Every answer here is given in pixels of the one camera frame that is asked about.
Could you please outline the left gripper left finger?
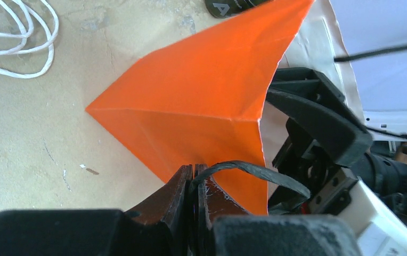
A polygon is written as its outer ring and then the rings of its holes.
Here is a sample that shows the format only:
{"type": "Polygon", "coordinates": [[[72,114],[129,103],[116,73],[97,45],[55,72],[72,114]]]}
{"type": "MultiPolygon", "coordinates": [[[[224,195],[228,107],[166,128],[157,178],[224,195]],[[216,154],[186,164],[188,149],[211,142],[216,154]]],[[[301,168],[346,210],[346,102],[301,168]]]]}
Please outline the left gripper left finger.
{"type": "Polygon", "coordinates": [[[184,200],[192,165],[181,166],[128,211],[0,212],[0,255],[185,255],[184,200]]]}

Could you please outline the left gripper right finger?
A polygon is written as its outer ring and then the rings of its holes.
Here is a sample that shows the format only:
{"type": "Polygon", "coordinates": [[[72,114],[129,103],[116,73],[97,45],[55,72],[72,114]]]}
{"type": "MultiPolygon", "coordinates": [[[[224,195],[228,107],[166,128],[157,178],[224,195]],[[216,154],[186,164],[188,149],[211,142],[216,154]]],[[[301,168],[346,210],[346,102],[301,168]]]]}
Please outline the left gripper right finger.
{"type": "Polygon", "coordinates": [[[293,178],[255,164],[196,165],[195,255],[360,255],[352,230],[341,219],[296,213],[310,195],[293,178]],[[272,215],[252,215],[213,179],[230,169],[290,189],[292,196],[273,206],[272,215]]]}

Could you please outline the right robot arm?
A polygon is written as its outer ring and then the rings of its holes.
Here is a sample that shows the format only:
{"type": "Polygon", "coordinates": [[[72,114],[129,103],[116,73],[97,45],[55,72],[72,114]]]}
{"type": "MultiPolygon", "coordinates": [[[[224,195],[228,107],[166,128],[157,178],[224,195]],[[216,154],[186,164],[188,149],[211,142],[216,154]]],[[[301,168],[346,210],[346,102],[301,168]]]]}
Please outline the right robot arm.
{"type": "MultiPolygon", "coordinates": [[[[272,165],[311,191],[311,213],[348,210],[362,181],[407,226],[407,163],[376,149],[371,130],[324,73],[278,69],[266,101],[288,116],[288,137],[272,165]]],[[[407,155],[407,145],[400,153],[407,155]]]]}

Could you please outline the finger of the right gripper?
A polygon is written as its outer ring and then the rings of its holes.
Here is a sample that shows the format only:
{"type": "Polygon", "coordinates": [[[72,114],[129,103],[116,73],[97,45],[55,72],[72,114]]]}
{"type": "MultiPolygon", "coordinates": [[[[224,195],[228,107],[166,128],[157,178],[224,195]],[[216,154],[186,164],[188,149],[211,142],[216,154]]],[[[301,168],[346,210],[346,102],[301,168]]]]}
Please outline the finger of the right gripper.
{"type": "Polygon", "coordinates": [[[372,145],[372,135],[322,72],[277,69],[266,102],[288,116],[288,137],[272,162],[275,168],[315,162],[349,167],[372,145]]]}

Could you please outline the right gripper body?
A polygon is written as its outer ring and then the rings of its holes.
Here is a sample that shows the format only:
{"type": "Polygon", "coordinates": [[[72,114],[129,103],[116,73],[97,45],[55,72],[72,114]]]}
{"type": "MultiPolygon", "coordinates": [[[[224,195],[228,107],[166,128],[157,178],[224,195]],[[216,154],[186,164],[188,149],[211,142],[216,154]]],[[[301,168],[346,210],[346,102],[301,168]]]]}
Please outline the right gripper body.
{"type": "Polygon", "coordinates": [[[295,121],[286,122],[288,137],[272,161],[272,166],[309,189],[310,198],[289,214],[339,215],[352,202],[350,190],[358,178],[344,166],[335,164],[315,139],[295,121]]]}

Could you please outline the black paper cup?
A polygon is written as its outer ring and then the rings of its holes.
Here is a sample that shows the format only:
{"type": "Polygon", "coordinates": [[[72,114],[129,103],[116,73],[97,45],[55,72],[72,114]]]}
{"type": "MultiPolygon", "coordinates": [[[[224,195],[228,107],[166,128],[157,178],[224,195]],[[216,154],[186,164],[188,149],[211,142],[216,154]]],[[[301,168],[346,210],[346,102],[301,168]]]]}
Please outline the black paper cup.
{"type": "Polygon", "coordinates": [[[254,8],[268,0],[204,0],[208,12],[218,19],[225,19],[254,8]]]}

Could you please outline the orange paper bag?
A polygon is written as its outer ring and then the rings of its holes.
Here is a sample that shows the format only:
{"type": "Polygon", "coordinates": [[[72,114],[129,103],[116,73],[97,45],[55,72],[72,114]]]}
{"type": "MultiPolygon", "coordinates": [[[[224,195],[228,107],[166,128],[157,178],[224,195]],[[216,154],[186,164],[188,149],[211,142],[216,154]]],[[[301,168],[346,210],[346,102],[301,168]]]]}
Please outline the orange paper bag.
{"type": "Polygon", "coordinates": [[[86,112],[163,182],[182,165],[264,165],[267,88],[312,5],[269,1],[151,52],[86,112]]]}

